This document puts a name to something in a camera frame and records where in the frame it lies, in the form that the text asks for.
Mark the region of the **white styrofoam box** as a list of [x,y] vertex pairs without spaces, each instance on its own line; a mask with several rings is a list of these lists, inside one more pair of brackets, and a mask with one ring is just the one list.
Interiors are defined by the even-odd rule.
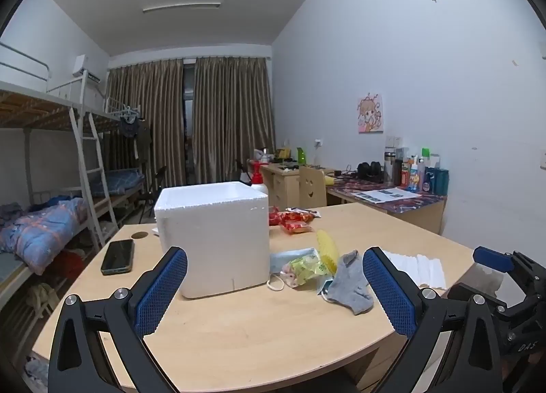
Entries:
[[268,196],[239,181],[165,188],[154,207],[163,250],[182,248],[179,291],[199,299],[266,283],[270,274]]

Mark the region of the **grey sock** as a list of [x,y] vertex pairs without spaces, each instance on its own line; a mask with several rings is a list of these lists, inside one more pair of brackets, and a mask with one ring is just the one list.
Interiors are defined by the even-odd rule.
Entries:
[[348,308],[354,315],[364,314],[373,308],[374,300],[364,276],[362,255],[357,250],[340,257],[325,299]]

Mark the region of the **teal box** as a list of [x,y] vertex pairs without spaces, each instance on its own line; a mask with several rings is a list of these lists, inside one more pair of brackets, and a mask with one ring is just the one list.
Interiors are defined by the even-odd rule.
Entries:
[[422,190],[425,193],[446,196],[449,189],[449,170],[426,167]]

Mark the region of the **light blue face mask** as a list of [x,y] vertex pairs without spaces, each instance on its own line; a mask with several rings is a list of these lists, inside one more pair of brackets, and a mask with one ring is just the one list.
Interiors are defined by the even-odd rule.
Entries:
[[273,291],[314,284],[320,294],[333,281],[333,273],[315,248],[272,253],[269,273],[267,287]]

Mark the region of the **black folding chair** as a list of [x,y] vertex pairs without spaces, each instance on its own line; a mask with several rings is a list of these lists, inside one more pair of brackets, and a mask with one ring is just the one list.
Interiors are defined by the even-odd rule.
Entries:
[[167,167],[162,166],[153,175],[151,183],[147,185],[145,192],[140,196],[139,202],[141,203],[142,210],[139,218],[139,224],[142,223],[145,213],[148,213],[148,215],[152,213],[156,200],[160,192],[163,190],[166,174]]

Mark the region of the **blue plaid quilt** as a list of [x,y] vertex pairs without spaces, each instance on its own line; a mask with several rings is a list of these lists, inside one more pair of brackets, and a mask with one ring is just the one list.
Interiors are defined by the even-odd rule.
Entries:
[[1,252],[14,254],[36,275],[43,274],[87,220],[87,204],[76,197],[38,211],[1,206]]

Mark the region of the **metal bunk bed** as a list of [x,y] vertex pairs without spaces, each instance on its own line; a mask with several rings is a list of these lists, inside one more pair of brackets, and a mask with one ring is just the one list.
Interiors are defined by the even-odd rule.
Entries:
[[3,366],[22,368],[63,292],[117,233],[117,206],[143,188],[138,171],[114,182],[103,156],[108,135],[139,117],[86,74],[58,81],[45,61],[1,47],[1,206],[33,212],[76,197],[87,204],[87,220],[43,274],[1,252]]

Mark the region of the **wooden desk with drawers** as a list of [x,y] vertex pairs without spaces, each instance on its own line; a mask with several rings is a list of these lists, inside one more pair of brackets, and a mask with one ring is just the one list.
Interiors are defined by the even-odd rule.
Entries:
[[[326,176],[333,176],[334,170],[322,169]],[[268,186],[269,204],[280,210],[289,207],[300,207],[299,194],[299,170],[288,170],[278,164],[267,164],[261,166],[265,185]]]

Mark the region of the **white foam sheet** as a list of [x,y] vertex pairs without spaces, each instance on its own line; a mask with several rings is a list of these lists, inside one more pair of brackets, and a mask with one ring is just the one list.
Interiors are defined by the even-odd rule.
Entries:
[[394,266],[406,273],[419,288],[447,290],[445,274],[440,259],[429,259],[425,255],[414,256],[384,251]]

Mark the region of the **anime girl wall poster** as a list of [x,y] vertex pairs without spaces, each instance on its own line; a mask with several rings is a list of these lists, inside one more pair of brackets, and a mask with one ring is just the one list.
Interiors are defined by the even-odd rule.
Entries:
[[357,106],[358,132],[383,132],[383,105],[380,94],[369,93]]

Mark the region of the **ceiling tube light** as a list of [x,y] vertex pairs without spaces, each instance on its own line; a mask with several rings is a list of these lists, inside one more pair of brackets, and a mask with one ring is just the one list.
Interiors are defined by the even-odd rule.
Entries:
[[171,3],[164,5],[154,5],[142,9],[142,13],[152,13],[159,11],[169,10],[217,10],[222,6],[221,2],[207,1],[207,2],[181,2]]

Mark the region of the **green plastic item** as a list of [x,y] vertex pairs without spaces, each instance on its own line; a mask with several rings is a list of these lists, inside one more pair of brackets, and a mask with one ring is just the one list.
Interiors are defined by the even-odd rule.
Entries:
[[302,147],[297,148],[297,161],[300,166],[306,165],[306,154]]

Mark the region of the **brown window curtains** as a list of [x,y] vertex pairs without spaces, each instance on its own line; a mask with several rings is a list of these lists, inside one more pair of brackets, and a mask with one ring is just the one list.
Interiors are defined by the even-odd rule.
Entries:
[[112,170],[147,163],[166,170],[166,185],[239,178],[238,163],[256,149],[273,151],[275,125],[268,62],[252,57],[203,57],[193,65],[166,59],[109,71],[107,94],[140,111],[143,151],[122,134],[106,138]]

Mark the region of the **black headphones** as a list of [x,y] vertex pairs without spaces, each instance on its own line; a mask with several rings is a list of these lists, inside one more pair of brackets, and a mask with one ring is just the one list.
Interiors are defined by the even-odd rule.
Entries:
[[357,166],[357,178],[375,183],[384,182],[384,171],[377,161],[362,162]]

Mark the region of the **red snack packet front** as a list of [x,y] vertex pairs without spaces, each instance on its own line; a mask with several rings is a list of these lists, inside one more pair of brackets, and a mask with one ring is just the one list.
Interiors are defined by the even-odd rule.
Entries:
[[282,229],[288,234],[302,234],[311,232],[312,228],[309,224],[304,221],[288,221],[281,223]]

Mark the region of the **green plastic snack wrapper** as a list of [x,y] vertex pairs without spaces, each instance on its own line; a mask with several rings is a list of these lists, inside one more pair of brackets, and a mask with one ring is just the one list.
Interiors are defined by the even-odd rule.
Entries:
[[291,276],[291,286],[300,287],[317,277],[330,277],[328,268],[316,255],[305,255],[288,262],[284,272]]

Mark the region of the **red snack packet pile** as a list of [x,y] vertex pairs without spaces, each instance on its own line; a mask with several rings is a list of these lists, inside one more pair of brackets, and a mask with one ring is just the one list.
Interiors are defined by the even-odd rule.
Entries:
[[304,209],[298,207],[289,207],[285,210],[279,210],[277,207],[269,209],[269,226],[278,226],[286,222],[304,222],[310,223],[315,218],[320,218],[318,211],[313,209]]

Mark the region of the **white air conditioner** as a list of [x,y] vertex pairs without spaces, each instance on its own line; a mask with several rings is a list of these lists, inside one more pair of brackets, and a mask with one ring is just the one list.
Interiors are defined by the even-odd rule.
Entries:
[[91,81],[94,84],[101,84],[101,78],[90,70],[88,57],[86,55],[76,56],[72,70],[72,76],[74,78],[79,78],[85,74],[87,75],[88,81]]

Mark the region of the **printed paper sheet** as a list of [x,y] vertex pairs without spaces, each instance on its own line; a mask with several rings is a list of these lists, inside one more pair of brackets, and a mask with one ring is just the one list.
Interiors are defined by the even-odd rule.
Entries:
[[352,192],[352,196],[369,204],[387,204],[421,197],[417,192],[409,192],[400,188],[358,191]]

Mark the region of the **black smartphone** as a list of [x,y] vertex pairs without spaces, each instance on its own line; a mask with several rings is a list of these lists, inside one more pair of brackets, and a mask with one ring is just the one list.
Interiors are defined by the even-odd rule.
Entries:
[[123,239],[108,244],[101,265],[103,276],[130,273],[134,255],[134,240]]

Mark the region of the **yellow foam fruit net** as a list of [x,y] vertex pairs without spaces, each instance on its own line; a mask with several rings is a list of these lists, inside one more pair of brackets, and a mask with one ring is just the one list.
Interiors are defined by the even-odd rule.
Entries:
[[326,233],[325,230],[318,230],[316,232],[317,251],[321,262],[326,265],[329,273],[333,276],[337,272],[338,260],[340,254],[333,238]]

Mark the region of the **wooden smiley chair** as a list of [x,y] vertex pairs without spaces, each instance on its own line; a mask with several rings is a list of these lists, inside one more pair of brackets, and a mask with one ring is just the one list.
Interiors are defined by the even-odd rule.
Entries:
[[299,169],[301,208],[319,208],[327,205],[325,175],[322,170],[301,166]]

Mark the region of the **white lotion pump bottle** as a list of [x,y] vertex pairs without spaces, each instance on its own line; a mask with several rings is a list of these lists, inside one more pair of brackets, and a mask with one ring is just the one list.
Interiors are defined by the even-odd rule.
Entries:
[[259,161],[253,162],[253,174],[251,177],[251,187],[256,191],[268,194],[268,186],[265,185],[264,177],[261,172],[261,163]]

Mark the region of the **steel thermos flask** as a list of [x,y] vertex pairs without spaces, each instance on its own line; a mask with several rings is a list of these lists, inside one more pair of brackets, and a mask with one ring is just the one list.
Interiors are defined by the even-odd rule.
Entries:
[[384,182],[386,184],[393,183],[393,167],[395,164],[394,151],[386,151],[384,153]]

